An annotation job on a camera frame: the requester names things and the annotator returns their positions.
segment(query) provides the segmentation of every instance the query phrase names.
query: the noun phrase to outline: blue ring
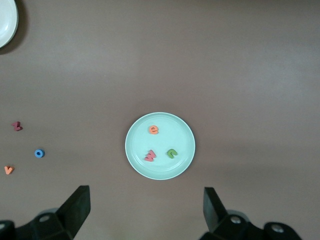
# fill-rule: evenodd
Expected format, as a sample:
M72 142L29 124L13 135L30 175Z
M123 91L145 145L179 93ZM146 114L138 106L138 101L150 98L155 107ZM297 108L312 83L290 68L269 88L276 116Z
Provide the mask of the blue ring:
M43 158L45 155L45 151L43 151L42 149L37 149L37 150L35 150L34 155L37 158Z

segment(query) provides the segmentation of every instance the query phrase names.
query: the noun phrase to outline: plate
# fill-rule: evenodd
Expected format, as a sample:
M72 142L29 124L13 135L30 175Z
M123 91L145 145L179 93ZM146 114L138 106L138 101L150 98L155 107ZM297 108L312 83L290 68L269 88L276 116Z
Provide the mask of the plate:
M18 27L18 9L14 0L0 0L0 48L14 37Z
M142 116L131 126L125 139L125 153L131 166L154 180L172 179L183 173L195 151L190 127L178 116L166 112Z

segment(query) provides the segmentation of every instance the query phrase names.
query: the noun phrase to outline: turquoise plate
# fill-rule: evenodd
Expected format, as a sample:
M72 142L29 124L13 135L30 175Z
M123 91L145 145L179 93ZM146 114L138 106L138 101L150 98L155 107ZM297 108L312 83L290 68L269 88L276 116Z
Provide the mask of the turquoise plate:
M157 134L149 132L151 126L157 126ZM145 158L150 150L156 157L148 161ZM154 180L172 179L183 173L195 151L195 137L190 127L181 118L166 112L142 116L131 126L125 139L125 153L131 166Z

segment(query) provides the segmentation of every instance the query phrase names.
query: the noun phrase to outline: plate rim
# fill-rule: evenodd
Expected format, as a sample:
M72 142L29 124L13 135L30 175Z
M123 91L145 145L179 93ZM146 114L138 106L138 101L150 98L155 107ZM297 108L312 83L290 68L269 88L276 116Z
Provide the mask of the plate rim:
M134 127L134 125L139 122L141 119L143 118L146 118L150 115L155 115L155 114L165 114L165 115L168 115L168 116L172 116L174 118L177 118L179 119L180 121L182 121L182 123L184 123L186 125L186 127L188 128L188 130L190 131L191 135L192 135L192 143L194 144L194 149L193 149L193 153L192 153L192 157L191 157L191 160L189 161L188 165L178 174L174 175L174 176L171 176L171 177L167 177L167 178L156 178L156 177L151 177L151 176L148 176L148 175L145 175L143 174L142 172L138 171L135 166L131 163L130 161L130 158L128 157L128 151L127 151L127 142L128 142L128 136L129 136L129 133L131 131L131 129ZM132 125L131 127L129 128L127 134L126 134L126 137L125 137L125 142L124 142L124 148L125 148L125 155L126 155L126 158L128 160L128 162L130 163L130 165L133 167L133 169L138 172L140 175L148 178L148 179L152 179L152 180L169 180L169 179L173 179L179 175L181 175L183 172L185 172L187 170L187 168L190 166L190 164L192 163L192 161L194 160L194 157L195 157L195 154L196 154L196 139L195 139L195 135L194 133L192 132L192 129L190 128L190 126L179 116L177 115L174 115L172 113L169 113L169 112L163 112L163 111L157 111L157 112L150 112L150 113L147 113L141 117L139 117Z
M3 38L0 38L0 48L7 45L13 39L13 37L16 34L16 31L18 29L18 22L19 22L18 7L17 7L15 0L5 0L5 1L7 1L9 3L11 9L14 12L12 22L15 22L15 26L14 27L11 27L13 25L9 26L9 29L10 29L9 34L5 34Z

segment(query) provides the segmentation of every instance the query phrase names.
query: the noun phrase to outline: metal bolt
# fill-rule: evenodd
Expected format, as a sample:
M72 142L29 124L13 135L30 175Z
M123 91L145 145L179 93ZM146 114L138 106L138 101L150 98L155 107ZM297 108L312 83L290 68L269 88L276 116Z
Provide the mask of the metal bolt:
M273 231L277 232L277 233L283 233L285 230L282 228L282 226L278 225L278 224L273 224L271 225L271 228Z
M47 221L49 218L50 218L49 215L44 215L44 216L40 217L39 222L43 223L43 222Z
M232 216L231 218L231 222L233 222L234 224L240 224L241 223L241 219L237 216Z

